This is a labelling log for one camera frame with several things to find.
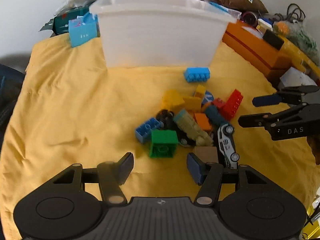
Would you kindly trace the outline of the wooden cube block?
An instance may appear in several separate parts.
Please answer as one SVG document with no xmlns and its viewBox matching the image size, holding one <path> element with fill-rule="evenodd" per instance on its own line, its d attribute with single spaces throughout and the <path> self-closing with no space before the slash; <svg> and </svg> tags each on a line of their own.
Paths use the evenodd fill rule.
<svg viewBox="0 0 320 240">
<path fill-rule="evenodd" d="M 218 152 L 214 146 L 196 146 L 193 153 L 204 163 L 218 163 Z"/>
</svg>

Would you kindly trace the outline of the white toy car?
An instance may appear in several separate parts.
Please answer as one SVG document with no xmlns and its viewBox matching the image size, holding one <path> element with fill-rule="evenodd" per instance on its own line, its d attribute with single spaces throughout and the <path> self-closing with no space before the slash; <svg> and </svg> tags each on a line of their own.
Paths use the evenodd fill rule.
<svg viewBox="0 0 320 240">
<path fill-rule="evenodd" d="M 219 151 L 225 158 L 226 166 L 230 169 L 237 169 L 240 155 L 236 152 L 233 134 L 234 127 L 230 124 L 223 124 L 217 131 L 217 139 Z"/>
</svg>

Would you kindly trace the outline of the green square brick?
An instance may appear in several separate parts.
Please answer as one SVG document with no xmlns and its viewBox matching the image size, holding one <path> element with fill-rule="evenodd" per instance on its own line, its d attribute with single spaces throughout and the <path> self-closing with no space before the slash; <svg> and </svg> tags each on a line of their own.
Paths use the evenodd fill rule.
<svg viewBox="0 0 320 240">
<path fill-rule="evenodd" d="M 150 158 L 172 158 L 178 145 L 176 131 L 153 130 L 151 132 Z"/>
</svg>

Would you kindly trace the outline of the orange brick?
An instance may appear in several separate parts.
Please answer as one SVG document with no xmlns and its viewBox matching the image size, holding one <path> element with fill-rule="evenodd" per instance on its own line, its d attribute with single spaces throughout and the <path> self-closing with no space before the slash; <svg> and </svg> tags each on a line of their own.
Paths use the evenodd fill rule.
<svg viewBox="0 0 320 240">
<path fill-rule="evenodd" d="M 212 126 L 209 123 L 209 119 L 204 113 L 195 113 L 194 114 L 195 121 L 198 126 L 205 132 L 210 132 L 212 130 Z"/>
</svg>

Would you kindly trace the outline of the dark teal toy car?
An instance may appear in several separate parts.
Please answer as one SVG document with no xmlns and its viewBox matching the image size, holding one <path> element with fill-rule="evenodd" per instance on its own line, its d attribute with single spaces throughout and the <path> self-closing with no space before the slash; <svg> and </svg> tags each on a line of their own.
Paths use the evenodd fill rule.
<svg viewBox="0 0 320 240">
<path fill-rule="evenodd" d="M 209 105 L 204 110 L 204 113 L 216 128 L 219 128 L 220 126 L 225 124 L 229 124 L 229 122 L 222 117 L 222 115 L 214 105 Z"/>
</svg>

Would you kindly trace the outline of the beige toy truck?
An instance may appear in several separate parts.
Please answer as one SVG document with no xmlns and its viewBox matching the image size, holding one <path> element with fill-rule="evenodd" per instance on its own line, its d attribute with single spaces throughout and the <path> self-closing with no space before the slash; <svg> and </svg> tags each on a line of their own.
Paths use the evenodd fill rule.
<svg viewBox="0 0 320 240">
<path fill-rule="evenodd" d="M 174 116 L 173 121 L 179 129 L 186 133 L 189 139 L 196 142 L 196 146 L 213 145 L 212 138 L 199 127 L 194 118 L 185 109 L 178 112 Z"/>
</svg>

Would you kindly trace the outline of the black toy car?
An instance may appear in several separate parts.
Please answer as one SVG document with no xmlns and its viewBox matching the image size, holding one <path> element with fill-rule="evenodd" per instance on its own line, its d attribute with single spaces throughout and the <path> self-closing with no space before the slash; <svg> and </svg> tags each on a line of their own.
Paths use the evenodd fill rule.
<svg viewBox="0 0 320 240">
<path fill-rule="evenodd" d="M 177 131 L 178 126 L 173 120 L 174 113 L 167 109 L 162 109 L 156 114 L 156 120 L 161 123 L 160 129 Z"/>
</svg>

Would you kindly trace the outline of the red long brick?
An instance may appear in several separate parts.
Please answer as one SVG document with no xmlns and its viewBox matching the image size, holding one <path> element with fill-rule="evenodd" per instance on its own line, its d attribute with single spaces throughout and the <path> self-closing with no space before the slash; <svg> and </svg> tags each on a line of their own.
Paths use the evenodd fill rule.
<svg viewBox="0 0 320 240">
<path fill-rule="evenodd" d="M 233 90 L 226 103 L 220 108 L 220 114 L 226 121 L 231 121 L 234 118 L 243 98 L 240 91 Z"/>
</svg>

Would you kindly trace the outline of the yellow large brick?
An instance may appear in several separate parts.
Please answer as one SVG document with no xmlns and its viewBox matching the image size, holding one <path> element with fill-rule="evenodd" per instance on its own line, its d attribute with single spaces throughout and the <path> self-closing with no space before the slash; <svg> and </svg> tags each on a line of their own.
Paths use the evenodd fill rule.
<svg viewBox="0 0 320 240">
<path fill-rule="evenodd" d="M 170 89 L 164 92 L 161 100 L 161 109 L 172 111 L 177 114 L 182 109 L 185 109 L 185 101 L 180 92 L 175 89 Z"/>
</svg>

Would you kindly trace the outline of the light blue long brick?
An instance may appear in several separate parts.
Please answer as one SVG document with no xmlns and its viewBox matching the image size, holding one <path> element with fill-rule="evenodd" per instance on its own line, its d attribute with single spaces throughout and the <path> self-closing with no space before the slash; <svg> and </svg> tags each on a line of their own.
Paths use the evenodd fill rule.
<svg viewBox="0 0 320 240">
<path fill-rule="evenodd" d="M 210 70 L 207 67 L 189 67 L 184 72 L 184 78 L 188 83 L 206 82 L 210 78 Z"/>
</svg>

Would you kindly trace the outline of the blue round airplane disc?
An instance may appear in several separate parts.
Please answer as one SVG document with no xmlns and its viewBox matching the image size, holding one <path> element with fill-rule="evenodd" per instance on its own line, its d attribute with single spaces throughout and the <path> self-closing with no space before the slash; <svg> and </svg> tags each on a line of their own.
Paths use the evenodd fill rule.
<svg viewBox="0 0 320 240">
<path fill-rule="evenodd" d="M 204 96 L 203 96 L 203 98 L 202 98 L 202 102 L 201 102 L 201 105 L 205 105 L 205 104 L 207 104 L 207 103 L 209 103 L 209 102 L 212 102 L 212 101 L 214 101 L 214 96 L 213 96 L 213 94 L 210 92 L 210 91 L 205 91 L 205 93 L 204 93 Z"/>
</svg>

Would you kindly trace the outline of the yellow cloth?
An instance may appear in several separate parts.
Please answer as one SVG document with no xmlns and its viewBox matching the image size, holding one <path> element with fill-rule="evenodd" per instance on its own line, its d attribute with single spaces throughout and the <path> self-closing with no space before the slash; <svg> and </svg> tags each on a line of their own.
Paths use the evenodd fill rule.
<svg viewBox="0 0 320 240">
<path fill-rule="evenodd" d="M 192 96 L 185 67 L 111 68 L 101 39 L 71 48 L 68 35 L 33 47 L 23 87 L 1 150 L 1 223 L 5 239 L 21 239 L 13 219 L 24 196 L 73 163 L 85 168 L 135 155 L 135 167 L 121 187 L 133 196 L 194 199 L 199 187 L 186 167 L 190 151 L 173 158 L 149 158 L 135 129 L 160 110 L 163 94 L 175 89 Z M 274 93 L 263 74 L 225 43 L 220 43 L 204 86 L 226 100 L 234 89 L 244 96 L 232 120 L 240 163 L 248 164 L 308 207 L 319 188 L 319 166 L 305 138 L 272 141 L 263 128 L 243 129 L 240 115 L 282 111 L 286 105 L 253 107 L 253 97 Z"/>
</svg>

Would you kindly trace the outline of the black small box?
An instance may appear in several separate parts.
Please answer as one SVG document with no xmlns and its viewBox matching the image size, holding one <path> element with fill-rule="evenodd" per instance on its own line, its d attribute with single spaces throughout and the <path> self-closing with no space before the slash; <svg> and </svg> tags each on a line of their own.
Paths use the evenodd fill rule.
<svg viewBox="0 0 320 240">
<path fill-rule="evenodd" d="M 276 50 L 281 50 L 284 40 L 281 39 L 279 36 L 277 36 L 274 32 L 271 30 L 266 30 L 263 35 L 263 40 L 267 42 L 269 45 L 271 45 Z"/>
</svg>

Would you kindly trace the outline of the green mesh bag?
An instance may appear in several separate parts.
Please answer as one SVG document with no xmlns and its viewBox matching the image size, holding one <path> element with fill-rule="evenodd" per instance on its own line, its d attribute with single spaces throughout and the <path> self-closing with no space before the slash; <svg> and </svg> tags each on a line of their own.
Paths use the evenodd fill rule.
<svg viewBox="0 0 320 240">
<path fill-rule="evenodd" d="M 318 45 L 311 35 L 306 31 L 302 22 L 298 22 L 297 20 L 294 20 L 293 22 L 274 22 L 273 31 L 293 43 L 315 65 L 319 66 Z"/>
</svg>

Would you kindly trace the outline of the orange cardboard box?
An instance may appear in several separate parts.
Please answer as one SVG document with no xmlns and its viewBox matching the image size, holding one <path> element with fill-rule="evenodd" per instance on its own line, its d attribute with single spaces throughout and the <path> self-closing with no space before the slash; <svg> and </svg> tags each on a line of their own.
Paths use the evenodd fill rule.
<svg viewBox="0 0 320 240">
<path fill-rule="evenodd" d="M 237 21 L 229 23 L 222 41 L 250 62 L 270 82 L 277 81 L 291 66 L 291 58 L 276 50 L 261 33 L 249 25 Z"/>
</svg>

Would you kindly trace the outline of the small white carton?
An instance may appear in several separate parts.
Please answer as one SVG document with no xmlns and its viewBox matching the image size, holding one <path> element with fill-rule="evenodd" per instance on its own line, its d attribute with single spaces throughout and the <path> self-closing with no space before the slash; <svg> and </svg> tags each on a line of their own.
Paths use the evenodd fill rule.
<svg viewBox="0 0 320 240">
<path fill-rule="evenodd" d="M 258 31 L 260 31 L 261 33 L 265 33 L 267 30 L 270 30 L 272 31 L 273 28 L 272 28 L 272 25 L 269 24 L 268 22 L 266 22 L 265 20 L 263 20 L 262 18 L 259 18 L 258 21 L 257 21 L 258 25 L 256 27 L 256 29 Z"/>
</svg>

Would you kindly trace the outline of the translucent plastic storage bin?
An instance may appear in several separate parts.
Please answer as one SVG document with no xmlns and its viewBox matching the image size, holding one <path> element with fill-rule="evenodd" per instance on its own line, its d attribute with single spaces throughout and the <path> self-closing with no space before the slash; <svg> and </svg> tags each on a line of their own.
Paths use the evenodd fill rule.
<svg viewBox="0 0 320 240">
<path fill-rule="evenodd" d="M 108 68 L 208 67 L 229 23 L 229 13 L 200 0 L 97 0 Z"/>
</svg>

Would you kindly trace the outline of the light blue small box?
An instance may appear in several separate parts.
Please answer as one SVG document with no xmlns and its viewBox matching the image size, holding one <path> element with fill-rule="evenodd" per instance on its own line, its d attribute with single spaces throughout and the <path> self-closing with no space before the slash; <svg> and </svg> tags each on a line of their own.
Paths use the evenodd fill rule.
<svg viewBox="0 0 320 240">
<path fill-rule="evenodd" d="M 97 15 L 93 15 L 88 11 L 84 16 L 69 20 L 68 32 L 72 48 L 98 37 Z"/>
</svg>

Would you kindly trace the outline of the dark green box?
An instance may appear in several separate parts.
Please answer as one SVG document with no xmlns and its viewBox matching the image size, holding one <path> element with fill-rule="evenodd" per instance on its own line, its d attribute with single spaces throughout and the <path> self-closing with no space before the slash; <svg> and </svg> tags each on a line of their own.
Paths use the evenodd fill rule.
<svg viewBox="0 0 320 240">
<path fill-rule="evenodd" d="M 63 12 L 50 19 L 40 31 L 51 30 L 54 35 L 61 35 L 68 32 L 68 23 L 78 16 L 84 16 L 89 11 L 89 6 L 74 8 Z"/>
</svg>

